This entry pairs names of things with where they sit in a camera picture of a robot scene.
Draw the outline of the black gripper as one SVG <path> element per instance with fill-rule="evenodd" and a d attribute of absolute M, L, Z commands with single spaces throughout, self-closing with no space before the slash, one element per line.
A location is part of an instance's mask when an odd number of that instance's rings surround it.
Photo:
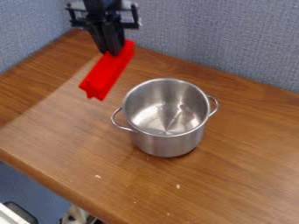
<path fill-rule="evenodd" d="M 131 0 L 77 0 L 66 5 L 71 26 L 79 28 L 90 26 L 99 51 L 102 53 L 110 51 L 114 56 L 119 55 L 126 42 L 123 27 L 139 29 L 142 26 L 138 9 L 138 3 Z M 113 20 L 114 16 L 119 16 L 121 20 Z"/>

